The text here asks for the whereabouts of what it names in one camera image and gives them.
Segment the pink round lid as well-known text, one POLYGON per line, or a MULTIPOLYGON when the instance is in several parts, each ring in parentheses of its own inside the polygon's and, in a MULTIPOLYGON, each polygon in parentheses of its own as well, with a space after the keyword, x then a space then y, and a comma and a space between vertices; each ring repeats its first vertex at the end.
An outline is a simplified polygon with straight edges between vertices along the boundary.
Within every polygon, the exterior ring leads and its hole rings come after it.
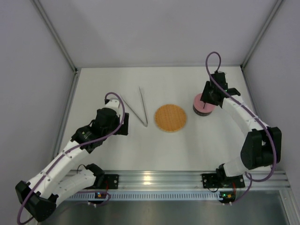
POLYGON ((212 104, 209 104, 209 103, 205 103, 201 100, 201 96, 202 96, 202 93, 199 93, 195 96, 194 98, 194 102, 193 102, 193 105, 195 105, 197 108, 199 107, 203 107, 205 109, 208 109, 208 110, 214 110, 215 109, 215 106, 212 105, 212 104))

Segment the steel serving tongs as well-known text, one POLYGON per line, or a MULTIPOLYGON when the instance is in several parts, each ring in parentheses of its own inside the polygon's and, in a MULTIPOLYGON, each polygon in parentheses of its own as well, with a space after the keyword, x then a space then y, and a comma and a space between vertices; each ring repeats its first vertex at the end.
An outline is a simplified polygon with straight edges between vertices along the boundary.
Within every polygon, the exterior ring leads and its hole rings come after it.
POLYGON ((124 96, 120 95, 120 97, 123 103, 126 105, 126 107, 136 116, 136 118, 142 123, 142 125, 147 128, 149 123, 148 123, 148 116, 146 112, 143 92, 140 86, 138 87, 138 89, 139 89, 139 99, 142 106, 141 110, 137 110, 137 106, 138 106, 137 97, 134 97, 133 107, 130 104, 130 102, 126 100, 124 96))

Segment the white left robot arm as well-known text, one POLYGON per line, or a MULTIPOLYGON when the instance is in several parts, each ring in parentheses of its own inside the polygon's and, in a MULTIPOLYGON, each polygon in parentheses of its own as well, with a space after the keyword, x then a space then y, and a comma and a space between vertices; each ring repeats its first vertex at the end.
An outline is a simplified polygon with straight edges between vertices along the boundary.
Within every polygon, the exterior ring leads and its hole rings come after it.
POLYGON ((118 116, 112 108, 97 110, 90 124, 77 129, 64 150, 38 175, 20 181, 15 190, 22 209, 38 222, 49 218, 57 206, 82 189, 106 188, 105 172, 96 164, 86 165, 71 178, 68 172, 112 135, 128 135, 129 113, 118 116))

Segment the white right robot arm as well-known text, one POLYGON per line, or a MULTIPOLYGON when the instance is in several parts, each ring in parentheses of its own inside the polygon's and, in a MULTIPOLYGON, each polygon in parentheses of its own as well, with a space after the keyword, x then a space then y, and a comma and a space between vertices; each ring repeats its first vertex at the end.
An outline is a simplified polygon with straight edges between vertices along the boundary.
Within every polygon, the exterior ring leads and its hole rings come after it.
POLYGON ((245 141, 239 156, 221 164, 216 174, 221 184, 239 180, 243 174, 258 167, 271 166, 271 171, 261 182, 268 180, 281 160, 282 132, 263 122, 243 101, 236 88, 229 88, 223 72, 209 74, 200 101, 204 105, 215 105, 226 111, 242 131, 245 141))

